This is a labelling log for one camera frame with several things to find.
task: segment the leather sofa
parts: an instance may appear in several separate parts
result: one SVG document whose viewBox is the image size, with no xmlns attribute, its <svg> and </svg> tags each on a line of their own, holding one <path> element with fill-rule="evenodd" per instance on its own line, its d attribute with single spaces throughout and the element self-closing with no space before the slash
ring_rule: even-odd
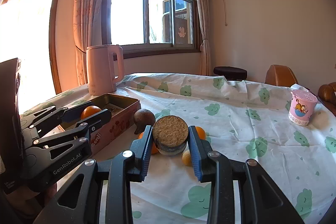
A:
<svg viewBox="0 0 336 224">
<path fill-rule="evenodd" d="M 318 97 L 322 104 L 336 116 L 336 82 L 322 85 L 319 88 Z"/>
<path fill-rule="evenodd" d="M 271 65 L 266 73 L 265 84 L 291 87 L 298 84 L 293 71 L 282 65 Z"/>
</svg>

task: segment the metal screw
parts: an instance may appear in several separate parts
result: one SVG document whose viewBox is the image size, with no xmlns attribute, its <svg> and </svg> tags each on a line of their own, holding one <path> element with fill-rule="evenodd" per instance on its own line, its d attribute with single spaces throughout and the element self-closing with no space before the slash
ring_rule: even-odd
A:
<svg viewBox="0 0 336 224">
<path fill-rule="evenodd" d="M 210 151 L 209 156 L 212 158 L 218 158 L 221 154 L 218 151 Z"/>
<path fill-rule="evenodd" d="M 133 152 L 130 151 L 130 150 L 126 150 L 126 151 L 123 152 L 123 156 L 124 156 L 125 158 L 129 158 L 129 157 L 132 156 L 132 155 L 133 155 Z"/>
<path fill-rule="evenodd" d="M 249 160 L 247 160 L 247 164 L 249 165 L 249 166 L 256 166 L 257 165 L 257 161 L 256 160 L 253 160 L 253 159 L 249 159 Z"/>
<path fill-rule="evenodd" d="M 86 166 L 91 166 L 91 165 L 93 165 L 95 163 L 95 160 L 93 160 L 93 159 L 87 159 L 85 162 L 84 162 L 84 164 L 86 165 Z"/>
</svg>

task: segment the black stool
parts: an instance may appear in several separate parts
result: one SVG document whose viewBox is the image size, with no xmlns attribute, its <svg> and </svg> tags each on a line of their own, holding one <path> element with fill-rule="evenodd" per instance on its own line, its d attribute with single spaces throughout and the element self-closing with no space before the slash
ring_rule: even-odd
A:
<svg viewBox="0 0 336 224">
<path fill-rule="evenodd" d="M 245 80 L 247 78 L 247 71 L 234 67 L 215 67 L 213 73 L 224 76 L 227 80 Z"/>
</svg>

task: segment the pink cup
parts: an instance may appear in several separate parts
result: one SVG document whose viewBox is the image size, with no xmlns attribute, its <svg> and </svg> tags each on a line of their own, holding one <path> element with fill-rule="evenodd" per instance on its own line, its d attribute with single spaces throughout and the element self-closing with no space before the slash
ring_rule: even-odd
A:
<svg viewBox="0 0 336 224">
<path fill-rule="evenodd" d="M 293 97 L 288 117 L 299 126 L 306 126 L 312 115 L 317 98 L 310 92 L 304 90 L 292 90 Z"/>
</svg>

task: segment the small orange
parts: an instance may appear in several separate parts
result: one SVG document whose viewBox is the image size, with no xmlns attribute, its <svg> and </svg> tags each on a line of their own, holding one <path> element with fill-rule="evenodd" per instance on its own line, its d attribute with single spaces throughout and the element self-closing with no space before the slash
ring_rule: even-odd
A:
<svg viewBox="0 0 336 224">
<path fill-rule="evenodd" d="M 141 139 L 142 136 L 143 136 L 143 132 L 139 134 L 138 139 Z M 157 152 L 159 152 L 159 151 L 158 151 L 158 149 L 156 148 L 155 143 L 153 143 L 153 146 L 152 146 L 152 153 L 151 153 L 151 154 L 156 154 Z"/>
<path fill-rule="evenodd" d="M 99 111 L 101 111 L 101 109 L 97 106 L 88 106 L 87 108 L 85 108 L 81 114 L 81 120 L 90 117 L 93 114 L 98 113 Z"/>
<path fill-rule="evenodd" d="M 201 128 L 201 127 L 196 127 L 196 131 L 198 133 L 199 138 L 202 139 L 202 140 L 205 140 L 206 134 L 205 134 L 204 129 Z"/>
<path fill-rule="evenodd" d="M 183 152 L 182 162 L 184 163 L 185 166 L 193 166 L 193 163 L 191 162 L 191 155 L 190 155 L 189 150 L 186 150 Z"/>
</svg>

